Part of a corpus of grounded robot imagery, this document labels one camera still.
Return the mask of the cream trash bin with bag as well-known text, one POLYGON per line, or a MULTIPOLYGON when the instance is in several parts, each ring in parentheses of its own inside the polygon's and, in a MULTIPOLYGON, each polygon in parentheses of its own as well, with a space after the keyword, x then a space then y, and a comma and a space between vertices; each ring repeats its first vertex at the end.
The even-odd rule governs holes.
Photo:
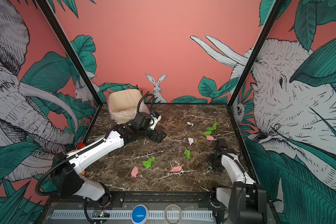
POLYGON ((127 89, 112 93, 107 100, 111 119, 118 124, 134 119, 137 114, 137 105, 141 98, 142 94, 137 89, 127 89))

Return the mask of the small green paper scrap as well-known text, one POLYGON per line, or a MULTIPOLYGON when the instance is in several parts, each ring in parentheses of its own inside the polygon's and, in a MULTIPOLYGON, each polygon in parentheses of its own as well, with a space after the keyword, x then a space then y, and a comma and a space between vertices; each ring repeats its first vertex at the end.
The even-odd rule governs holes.
POLYGON ((189 150, 187 150, 186 148, 184 149, 184 154, 186 156, 187 159, 190 159, 191 158, 191 153, 189 150))

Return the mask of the large green paper scrap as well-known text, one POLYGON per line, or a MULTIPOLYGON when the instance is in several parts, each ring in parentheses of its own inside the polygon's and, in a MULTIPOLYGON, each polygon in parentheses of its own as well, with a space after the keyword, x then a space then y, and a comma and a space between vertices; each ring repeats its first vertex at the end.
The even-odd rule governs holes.
POLYGON ((142 161, 142 165, 147 168, 150 169, 152 167, 152 163, 155 162, 155 157, 151 157, 146 161, 142 161))

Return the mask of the pale green dustpan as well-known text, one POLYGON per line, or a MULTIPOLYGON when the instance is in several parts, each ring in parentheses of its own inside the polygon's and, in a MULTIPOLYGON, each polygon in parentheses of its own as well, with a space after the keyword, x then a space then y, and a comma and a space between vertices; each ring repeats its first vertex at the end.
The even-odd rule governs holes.
POLYGON ((94 137, 94 142, 99 141, 99 140, 101 140, 103 138, 105 138, 105 135, 94 137))

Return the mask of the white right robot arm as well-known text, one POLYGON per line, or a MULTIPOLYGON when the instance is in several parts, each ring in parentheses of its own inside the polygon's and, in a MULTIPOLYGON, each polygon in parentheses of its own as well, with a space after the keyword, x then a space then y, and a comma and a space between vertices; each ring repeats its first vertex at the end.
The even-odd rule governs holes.
POLYGON ((231 189, 216 188, 216 199, 227 208, 231 223, 266 224, 267 191, 249 176, 225 139, 214 140, 207 162, 217 174, 226 170, 233 184, 231 189))

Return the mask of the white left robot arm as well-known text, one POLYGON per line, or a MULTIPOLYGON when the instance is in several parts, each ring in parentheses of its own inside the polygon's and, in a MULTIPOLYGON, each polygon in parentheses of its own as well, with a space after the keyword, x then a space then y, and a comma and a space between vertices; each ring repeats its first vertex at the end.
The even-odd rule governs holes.
POLYGON ((108 206, 112 201, 109 189, 103 183, 84 177, 82 173, 100 158, 137 139, 162 142, 166 134, 156 129, 160 120, 161 115, 157 112, 138 112, 133 120, 111 127, 104 137, 94 143, 75 152, 55 155, 51 169, 36 184, 36 194, 80 196, 95 201, 100 207, 108 206))

